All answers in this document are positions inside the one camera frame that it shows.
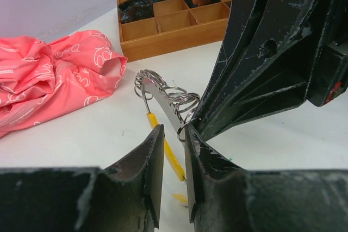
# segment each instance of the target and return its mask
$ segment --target pink fabric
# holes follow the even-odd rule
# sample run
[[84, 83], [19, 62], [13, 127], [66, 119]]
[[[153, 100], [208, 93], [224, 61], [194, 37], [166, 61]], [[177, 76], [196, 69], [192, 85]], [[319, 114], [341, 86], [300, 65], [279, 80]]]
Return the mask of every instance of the pink fabric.
[[126, 62], [96, 30], [49, 44], [28, 36], [0, 39], [0, 137], [112, 95]]

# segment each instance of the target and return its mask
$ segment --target yellow handle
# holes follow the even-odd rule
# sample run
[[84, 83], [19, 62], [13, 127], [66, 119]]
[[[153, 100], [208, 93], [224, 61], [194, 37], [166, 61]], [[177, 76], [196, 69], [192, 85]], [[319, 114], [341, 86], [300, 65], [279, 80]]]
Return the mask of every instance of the yellow handle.
[[[148, 113], [147, 115], [148, 122], [150, 123], [151, 128], [153, 129], [158, 125], [156, 116], [152, 113]], [[170, 166], [174, 170], [176, 176], [178, 176], [180, 181], [185, 180], [185, 172], [184, 169], [181, 167], [179, 161], [175, 157], [172, 149], [169, 147], [169, 144], [166, 139], [164, 139], [164, 154], [165, 157], [167, 158]]]

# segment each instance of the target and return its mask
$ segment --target wooden box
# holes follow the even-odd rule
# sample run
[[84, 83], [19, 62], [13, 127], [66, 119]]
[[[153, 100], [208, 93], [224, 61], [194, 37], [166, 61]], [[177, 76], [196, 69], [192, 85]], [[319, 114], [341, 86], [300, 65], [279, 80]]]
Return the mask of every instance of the wooden box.
[[[117, 6], [126, 0], [117, 0]], [[223, 40], [231, 0], [190, 9], [184, 0], [153, 4], [154, 17], [119, 22], [120, 44], [128, 61]]]

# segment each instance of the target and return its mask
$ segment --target tabletop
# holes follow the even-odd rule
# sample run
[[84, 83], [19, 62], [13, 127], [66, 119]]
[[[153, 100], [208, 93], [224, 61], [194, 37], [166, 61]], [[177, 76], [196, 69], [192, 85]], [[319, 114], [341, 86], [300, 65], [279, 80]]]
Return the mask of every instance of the tabletop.
[[[80, 30], [97, 29], [121, 52], [116, 9]], [[115, 93], [102, 101], [39, 126], [0, 139], [0, 167], [105, 168], [138, 146], [150, 133], [143, 101], [134, 91], [140, 70], [159, 73], [169, 85], [202, 95], [221, 42], [164, 54], [128, 64]], [[247, 170], [348, 168], [348, 94], [322, 108], [306, 102], [298, 109], [236, 126], [208, 143]], [[165, 125], [166, 138], [185, 166], [184, 150], [156, 102], [151, 110]], [[194, 231], [188, 211], [171, 196], [186, 194], [164, 162], [159, 231]]]

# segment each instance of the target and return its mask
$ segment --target metal wire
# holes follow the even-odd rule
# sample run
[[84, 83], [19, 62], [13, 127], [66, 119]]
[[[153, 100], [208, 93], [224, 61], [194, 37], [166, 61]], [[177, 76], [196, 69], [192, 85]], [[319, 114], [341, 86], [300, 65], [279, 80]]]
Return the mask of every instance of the metal wire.
[[177, 86], [168, 86], [166, 81], [155, 71], [141, 70], [135, 77], [134, 91], [138, 97], [145, 99], [145, 101], [151, 100], [153, 96], [150, 92], [145, 91], [143, 97], [142, 80], [144, 78], [153, 82], [160, 89], [164, 97], [169, 100], [169, 104], [173, 106], [174, 113], [178, 116], [180, 123], [183, 124], [178, 129], [177, 137], [181, 142], [184, 142], [185, 140], [180, 138], [181, 131], [191, 121], [192, 115], [200, 102], [200, 96], [193, 92], [187, 92], [185, 89]]

